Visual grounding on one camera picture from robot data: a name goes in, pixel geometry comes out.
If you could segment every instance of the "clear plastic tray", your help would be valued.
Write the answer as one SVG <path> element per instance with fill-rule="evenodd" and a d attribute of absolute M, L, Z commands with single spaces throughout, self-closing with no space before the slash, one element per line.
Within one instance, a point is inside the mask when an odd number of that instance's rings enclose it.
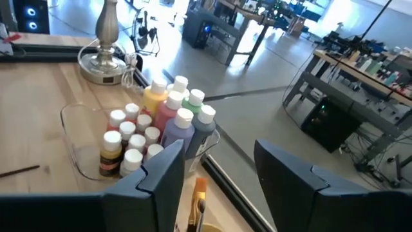
<path fill-rule="evenodd" d="M 107 178 L 100 175 L 100 148 L 102 138 L 106 132 L 111 108 L 95 110 L 83 104 L 70 104 L 61 110 L 61 121 L 66 134 L 68 153 L 76 170 L 80 173 L 78 183 L 83 191 L 99 191 L 114 184 L 118 178 Z M 219 133 L 215 130 L 205 151 L 197 157 L 187 160 L 185 167 L 186 176 L 196 170 L 196 162 L 201 156 L 210 151 L 220 140 Z"/>

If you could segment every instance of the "lamp base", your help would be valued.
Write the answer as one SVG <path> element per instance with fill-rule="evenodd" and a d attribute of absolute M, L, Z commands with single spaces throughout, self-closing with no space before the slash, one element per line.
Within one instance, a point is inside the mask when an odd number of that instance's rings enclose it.
<path fill-rule="evenodd" d="M 122 75 L 126 70 L 126 63 L 117 57 L 113 57 L 113 62 L 117 64 L 116 68 L 102 70 L 93 64 L 97 57 L 96 53 L 83 55 L 80 63 L 80 73 L 83 78 L 95 84 L 115 85 L 120 84 Z"/>

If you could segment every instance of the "gray paint bottle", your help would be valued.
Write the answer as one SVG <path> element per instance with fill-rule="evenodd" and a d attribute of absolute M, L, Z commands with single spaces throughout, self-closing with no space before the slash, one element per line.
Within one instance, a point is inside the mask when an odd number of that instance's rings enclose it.
<path fill-rule="evenodd" d="M 199 114 L 193 118 L 194 134 L 186 151 L 186 159 L 194 158 L 206 148 L 213 131 L 216 129 L 216 123 L 213 120 L 215 114 L 216 110 L 212 106 L 203 105 Z"/>

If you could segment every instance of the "metal table frame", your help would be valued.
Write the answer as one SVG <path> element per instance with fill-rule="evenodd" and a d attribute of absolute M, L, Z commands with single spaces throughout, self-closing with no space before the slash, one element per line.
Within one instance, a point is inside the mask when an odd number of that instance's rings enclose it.
<path fill-rule="evenodd" d="M 330 86 L 328 83 L 320 80 L 322 75 L 330 66 L 329 62 L 325 61 L 320 70 L 313 76 L 311 72 L 320 60 L 321 58 L 316 55 L 312 57 L 309 65 L 306 67 L 305 71 L 301 74 L 300 78 L 297 80 L 296 84 L 283 101 L 283 106 L 287 107 L 292 99 L 298 94 L 301 94 L 300 100 L 307 98 L 308 100 L 317 103 L 317 99 L 310 95 L 313 88 L 317 88 L 328 96 L 335 97 L 346 105 L 351 105 L 351 111 L 357 118 L 362 121 L 368 121 L 383 132 L 383 134 L 367 148 L 363 159 L 359 163 L 355 164 L 359 169 L 365 168 L 369 161 L 374 159 L 379 153 L 383 152 L 391 143 L 395 142 L 399 136 L 401 136 L 412 126 L 412 110 L 405 113 L 405 115 L 396 124 L 388 122 L 375 112 L 367 109 L 364 105 L 361 105 L 348 97 L 346 94 L 335 89 L 333 86 Z M 305 82 L 309 85 L 301 91 L 301 87 Z"/>

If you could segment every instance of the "yellow paint bottle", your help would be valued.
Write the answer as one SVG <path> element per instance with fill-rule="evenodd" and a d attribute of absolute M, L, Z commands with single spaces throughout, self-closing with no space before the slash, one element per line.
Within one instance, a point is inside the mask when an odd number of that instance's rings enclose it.
<path fill-rule="evenodd" d="M 152 119 L 156 116 L 159 104 L 167 99 L 166 84 L 164 79 L 159 78 L 144 89 L 142 113 L 150 115 Z"/>

